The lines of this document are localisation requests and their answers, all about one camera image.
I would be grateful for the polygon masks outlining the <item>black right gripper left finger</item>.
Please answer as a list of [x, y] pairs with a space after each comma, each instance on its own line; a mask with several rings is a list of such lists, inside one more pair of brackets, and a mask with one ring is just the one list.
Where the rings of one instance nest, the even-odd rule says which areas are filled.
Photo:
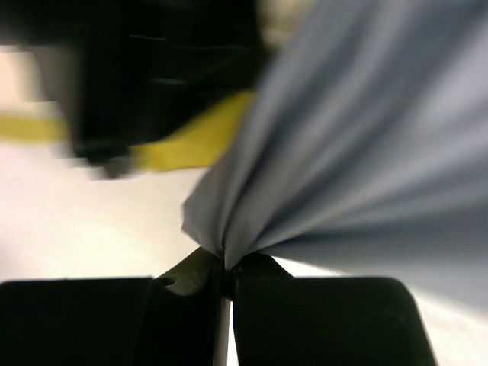
[[222, 365], [220, 260], [198, 249], [157, 278], [8, 281], [3, 365]]

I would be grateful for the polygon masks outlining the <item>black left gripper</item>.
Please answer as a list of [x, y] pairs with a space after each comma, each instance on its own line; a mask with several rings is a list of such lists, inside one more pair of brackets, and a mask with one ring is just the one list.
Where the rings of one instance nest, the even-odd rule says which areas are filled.
[[267, 59], [255, 1], [3, 0], [1, 42], [32, 55], [73, 155], [109, 178], [132, 147], [251, 88]]

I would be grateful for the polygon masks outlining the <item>cream and yellow pillow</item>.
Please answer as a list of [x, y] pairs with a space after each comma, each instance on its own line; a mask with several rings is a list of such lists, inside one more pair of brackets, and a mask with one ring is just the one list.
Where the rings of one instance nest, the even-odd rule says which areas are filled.
[[[289, 39], [306, 3], [255, 2], [258, 4], [259, 30], [267, 49], [266, 64], [275, 49]], [[32, 62], [37, 67], [29, 52], [13, 45], [2, 46], [11, 48], [13, 66], [19, 66], [21, 62]], [[239, 121], [252, 101], [253, 88], [254, 86], [222, 99], [165, 139], [132, 147], [132, 169], [165, 172], [211, 165], [235, 136]], [[40, 99], [47, 101], [42, 98], [41, 87]], [[24, 146], [61, 144], [64, 155], [77, 158], [70, 149], [67, 124], [58, 104], [47, 102], [53, 103], [53, 108], [2, 110], [1, 138]]]

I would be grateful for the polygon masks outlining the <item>grey fabric pillowcase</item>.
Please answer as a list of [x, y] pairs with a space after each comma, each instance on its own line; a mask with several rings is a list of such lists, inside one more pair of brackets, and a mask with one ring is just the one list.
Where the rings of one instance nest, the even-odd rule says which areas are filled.
[[485, 310], [487, 3], [318, 2], [182, 228]]

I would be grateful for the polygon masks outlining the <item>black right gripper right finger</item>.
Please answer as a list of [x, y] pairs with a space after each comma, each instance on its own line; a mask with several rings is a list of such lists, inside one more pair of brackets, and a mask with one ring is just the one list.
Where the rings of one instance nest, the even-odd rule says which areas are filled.
[[295, 278], [259, 254], [230, 275], [240, 365], [436, 363], [416, 302], [396, 279]]

